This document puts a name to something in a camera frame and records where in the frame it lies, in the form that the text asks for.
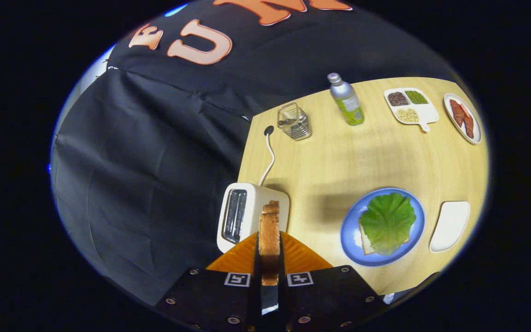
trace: white plate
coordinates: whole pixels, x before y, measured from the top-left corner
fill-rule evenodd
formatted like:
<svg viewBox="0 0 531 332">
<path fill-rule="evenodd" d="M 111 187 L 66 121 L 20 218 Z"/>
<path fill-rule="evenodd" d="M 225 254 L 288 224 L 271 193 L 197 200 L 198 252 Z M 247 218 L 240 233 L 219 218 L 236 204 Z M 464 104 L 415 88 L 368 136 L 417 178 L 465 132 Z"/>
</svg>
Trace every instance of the white plate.
<svg viewBox="0 0 531 332">
<path fill-rule="evenodd" d="M 442 252 L 452 248 L 462 236 L 470 216 L 468 202 L 444 202 L 440 210 L 440 217 L 436 231 L 431 236 L 430 250 Z"/>
<path fill-rule="evenodd" d="M 426 104 L 413 104 L 411 100 L 409 99 L 409 96 L 405 93 L 405 91 L 415 91 L 421 93 L 423 98 L 427 101 Z M 394 107 L 390 104 L 390 101 L 388 100 L 388 95 L 393 92 L 400 92 L 402 93 L 407 101 L 409 102 L 409 105 L 402 105 L 398 107 Z M 395 116 L 396 120 L 398 122 L 401 122 L 401 124 L 406 125 L 420 125 L 423 131 L 428 132 L 430 131 L 430 127 L 427 125 L 430 122 L 436 122 L 440 119 L 440 115 L 438 115 L 438 111 L 436 111 L 436 107 L 434 104 L 431 103 L 431 100 L 425 95 L 425 93 L 421 92 L 421 90 L 416 88 L 396 88 L 396 89 L 388 89 L 384 92 L 384 99 L 386 99 L 386 103 L 388 103 L 388 107 L 390 107 L 390 110 L 392 111 L 392 114 Z M 396 111 L 399 109 L 407 109 L 411 108 L 414 109 L 415 112 L 417 112 L 417 115 L 419 116 L 419 122 L 404 122 L 401 121 L 399 118 L 396 117 Z"/>
<path fill-rule="evenodd" d="M 456 120 L 454 120 L 454 113 L 452 112 L 452 107 L 449 104 L 450 99 L 453 99 L 455 102 L 464 105 L 466 107 L 466 110 L 468 113 L 470 113 L 470 117 L 472 118 L 472 122 L 474 123 L 474 128 L 472 129 L 472 132 L 474 133 L 474 138 L 468 137 L 466 135 L 466 124 L 464 122 L 462 123 L 462 127 L 459 127 L 456 123 Z M 477 117 L 474 115 L 474 109 L 470 107 L 465 101 L 463 101 L 460 97 L 453 93 L 446 93 L 444 96 L 444 104 L 446 106 L 446 112 L 448 113 L 450 120 L 452 120 L 452 123 L 456 127 L 456 129 L 462 134 L 462 136 L 469 141 L 472 144 L 478 144 L 481 141 L 481 138 L 483 136 L 483 130 L 481 129 L 481 125 L 478 124 Z"/>
</svg>

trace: toaster slot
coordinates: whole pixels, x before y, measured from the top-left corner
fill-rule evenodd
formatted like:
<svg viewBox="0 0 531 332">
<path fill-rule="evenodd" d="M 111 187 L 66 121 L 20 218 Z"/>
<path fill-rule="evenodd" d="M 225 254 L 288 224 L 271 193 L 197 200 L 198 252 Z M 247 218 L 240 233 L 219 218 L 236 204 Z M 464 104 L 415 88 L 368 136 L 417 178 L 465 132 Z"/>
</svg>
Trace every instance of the toaster slot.
<svg viewBox="0 0 531 332">
<path fill-rule="evenodd" d="M 247 191 L 234 189 L 230 191 L 227 202 L 227 214 L 223 223 L 223 238 L 234 244 L 241 239 L 241 225 L 247 202 Z"/>
</svg>

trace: bottle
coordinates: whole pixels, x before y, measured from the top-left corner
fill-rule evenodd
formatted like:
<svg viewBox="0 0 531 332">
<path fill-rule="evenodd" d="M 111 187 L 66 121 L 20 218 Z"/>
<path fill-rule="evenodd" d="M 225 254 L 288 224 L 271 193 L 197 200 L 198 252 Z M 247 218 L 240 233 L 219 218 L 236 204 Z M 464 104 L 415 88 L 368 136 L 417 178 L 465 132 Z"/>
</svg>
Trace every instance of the bottle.
<svg viewBox="0 0 531 332">
<path fill-rule="evenodd" d="M 337 73 L 327 75 L 327 79 L 331 82 L 331 96 L 335 99 L 335 103 L 341 109 L 348 124 L 351 126 L 362 124 L 364 113 L 354 88 L 348 82 L 344 82 Z"/>
</svg>

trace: bread slice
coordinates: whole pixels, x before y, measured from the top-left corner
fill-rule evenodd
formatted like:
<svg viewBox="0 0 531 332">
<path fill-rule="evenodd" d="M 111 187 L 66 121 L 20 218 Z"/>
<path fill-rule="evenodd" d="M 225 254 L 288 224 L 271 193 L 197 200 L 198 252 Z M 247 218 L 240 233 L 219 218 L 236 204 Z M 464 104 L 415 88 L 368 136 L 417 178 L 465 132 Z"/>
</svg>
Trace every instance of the bread slice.
<svg viewBox="0 0 531 332">
<path fill-rule="evenodd" d="M 261 258 L 261 284 L 278 284 L 278 262 L 280 260 L 280 205 L 270 201 L 260 215 L 259 252 Z"/>
<path fill-rule="evenodd" d="M 364 233 L 364 228 L 362 227 L 362 223 L 358 222 L 358 225 L 360 225 L 360 233 L 362 233 L 362 247 L 364 248 L 364 254 L 370 255 L 374 254 L 376 251 L 372 247 L 372 243 L 370 242 L 370 239 L 366 236 L 366 233 Z M 407 239 L 403 243 L 409 242 L 410 236 L 407 237 Z"/>
<path fill-rule="evenodd" d="M 264 205 L 261 210 L 262 213 L 276 213 L 280 214 L 280 202 L 270 201 L 267 205 Z"/>
</svg>

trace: white toaster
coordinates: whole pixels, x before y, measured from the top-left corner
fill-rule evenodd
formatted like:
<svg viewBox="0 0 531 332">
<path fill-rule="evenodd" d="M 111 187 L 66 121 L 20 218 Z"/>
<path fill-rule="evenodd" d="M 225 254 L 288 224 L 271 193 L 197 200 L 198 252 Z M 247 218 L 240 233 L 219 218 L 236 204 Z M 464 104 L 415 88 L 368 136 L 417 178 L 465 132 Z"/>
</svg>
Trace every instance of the white toaster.
<svg viewBox="0 0 531 332">
<path fill-rule="evenodd" d="M 259 231 L 260 215 L 270 201 L 280 204 L 280 231 L 288 226 L 289 198 L 286 193 L 251 183 L 231 183 L 225 191 L 218 219 L 217 245 L 227 252 Z"/>
</svg>

